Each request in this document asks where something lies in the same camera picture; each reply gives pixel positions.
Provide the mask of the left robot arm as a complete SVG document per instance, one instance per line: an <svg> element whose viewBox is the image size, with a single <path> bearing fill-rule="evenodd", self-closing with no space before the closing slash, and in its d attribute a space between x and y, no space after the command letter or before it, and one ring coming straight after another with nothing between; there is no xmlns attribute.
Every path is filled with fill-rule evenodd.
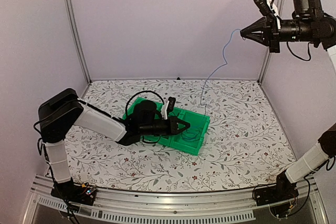
<svg viewBox="0 0 336 224"><path fill-rule="evenodd" d="M124 118L111 116L107 112L85 102L74 89L68 88L38 109L39 120L33 128L40 135L43 150L49 164L57 190L67 200L78 195L68 167L64 139L73 126L79 126L106 136L116 143L129 146L143 136L175 136L190 128L190 123L171 116L175 98L170 97L159 109L155 102L143 100L131 112L125 111Z"/></svg>

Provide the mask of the green three-compartment bin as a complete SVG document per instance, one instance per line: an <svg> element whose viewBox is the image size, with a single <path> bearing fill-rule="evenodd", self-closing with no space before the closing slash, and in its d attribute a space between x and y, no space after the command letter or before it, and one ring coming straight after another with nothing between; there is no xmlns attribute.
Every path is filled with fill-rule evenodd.
<svg viewBox="0 0 336 224"><path fill-rule="evenodd" d="M178 135L169 135L169 121L164 120L161 108L164 103L154 102L142 97L132 103L128 101L122 122L131 132L134 140L145 144L161 144L192 155L198 155L208 129L209 116L174 106L168 117L176 116L191 126L181 130Z"/></svg>

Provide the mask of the floral table mat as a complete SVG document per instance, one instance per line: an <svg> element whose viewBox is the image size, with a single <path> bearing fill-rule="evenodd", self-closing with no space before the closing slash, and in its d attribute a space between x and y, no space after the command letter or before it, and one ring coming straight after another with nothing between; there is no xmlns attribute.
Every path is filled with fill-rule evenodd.
<svg viewBox="0 0 336 224"><path fill-rule="evenodd" d="M134 95L176 98L176 107L210 118L194 156L155 143L127 147L73 127L65 147L74 181L126 190L214 191L270 184L295 156L259 84L223 80L96 81L85 100L122 116Z"/></svg>

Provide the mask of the right aluminium frame post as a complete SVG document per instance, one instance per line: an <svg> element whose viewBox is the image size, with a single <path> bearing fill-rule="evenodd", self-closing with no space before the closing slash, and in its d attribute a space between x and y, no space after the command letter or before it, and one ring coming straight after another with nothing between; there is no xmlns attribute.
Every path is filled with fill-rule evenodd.
<svg viewBox="0 0 336 224"><path fill-rule="evenodd" d="M276 0L276 6L278 8L279 14L282 14L282 10L283 10L283 6L284 6L284 1L285 0ZM258 78L258 83L260 85L263 84L265 77L266 77L266 73L267 73L267 69L270 63L270 58L271 58L271 53L269 52L269 49L266 49L265 55L264 55L264 60L262 63L262 67L259 73L259 78Z"/></svg>

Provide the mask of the aluminium frame post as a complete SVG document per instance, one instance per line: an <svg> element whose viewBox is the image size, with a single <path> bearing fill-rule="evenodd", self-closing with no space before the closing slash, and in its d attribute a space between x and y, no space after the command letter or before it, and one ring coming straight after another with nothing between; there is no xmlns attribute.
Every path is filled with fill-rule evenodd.
<svg viewBox="0 0 336 224"><path fill-rule="evenodd" d="M279 14L282 14L282 10L283 10L283 6L284 6L284 1L285 0L276 0L276 6L278 8ZM267 73L267 69L270 63L270 58L271 58L271 53L269 52L269 49L266 49L265 55L264 55L264 60L262 63L262 67L259 73L259 78L258 78L258 83L260 85L263 84L265 77L266 77L266 73Z"/></svg>
<svg viewBox="0 0 336 224"><path fill-rule="evenodd" d="M64 2L65 2L66 13L68 16L68 21L69 21L69 27L70 27L71 35L73 38L73 43L75 46L77 57L79 60L79 64L80 64L80 67L81 67L86 83L90 84L92 80L91 80L89 68L88 68L88 65L85 59L85 54L84 54L82 43L81 43L80 36L79 36L79 31L77 27L75 12L74 12L74 6L72 3L72 0L64 0Z"/></svg>

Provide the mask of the front aluminium rail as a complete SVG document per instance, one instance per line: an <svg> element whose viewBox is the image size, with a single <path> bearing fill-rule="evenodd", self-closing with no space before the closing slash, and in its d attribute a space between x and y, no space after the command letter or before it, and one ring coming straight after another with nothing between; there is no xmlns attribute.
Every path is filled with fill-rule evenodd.
<svg viewBox="0 0 336 224"><path fill-rule="evenodd" d="M313 177L300 181L299 196L257 205L252 188L207 193L144 193L99 188L91 206L75 204L71 217L66 204L51 195L52 180L37 175L31 186L23 223L328 223Z"/></svg>

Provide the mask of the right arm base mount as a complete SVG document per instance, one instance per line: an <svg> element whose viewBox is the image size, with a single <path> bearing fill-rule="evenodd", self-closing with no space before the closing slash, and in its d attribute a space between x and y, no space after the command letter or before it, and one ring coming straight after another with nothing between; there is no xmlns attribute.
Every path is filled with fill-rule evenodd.
<svg viewBox="0 0 336 224"><path fill-rule="evenodd" d="M270 213L276 219L288 218L298 201L299 192L296 184L261 184L252 192L252 198L257 206L268 206Z"/></svg>

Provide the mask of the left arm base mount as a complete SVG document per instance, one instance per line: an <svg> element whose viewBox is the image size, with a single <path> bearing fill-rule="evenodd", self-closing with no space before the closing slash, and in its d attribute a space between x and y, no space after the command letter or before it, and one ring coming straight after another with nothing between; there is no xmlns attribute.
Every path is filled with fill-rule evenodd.
<svg viewBox="0 0 336 224"><path fill-rule="evenodd" d="M66 200L68 202L76 202L79 204L92 206L97 194L96 186L84 184L75 184L73 181L65 183L54 183L51 190L53 197Z"/></svg>

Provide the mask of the left aluminium frame post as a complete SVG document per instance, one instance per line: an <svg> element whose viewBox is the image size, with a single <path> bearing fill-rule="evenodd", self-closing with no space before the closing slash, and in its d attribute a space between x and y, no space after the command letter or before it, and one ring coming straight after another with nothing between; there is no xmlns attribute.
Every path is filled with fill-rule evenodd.
<svg viewBox="0 0 336 224"><path fill-rule="evenodd" d="M79 31L77 27L75 12L74 12L74 6L72 3L72 0L64 0L64 2L65 2L66 13L68 16L68 21L69 21L69 27L70 27L71 35L73 38L73 43L75 46L77 57L79 60L79 64L80 64L80 67L81 67L86 83L90 84L92 80L91 80L89 68L88 68L88 65L85 59L85 54L84 54L82 43L81 43L80 36L79 36Z"/></svg>

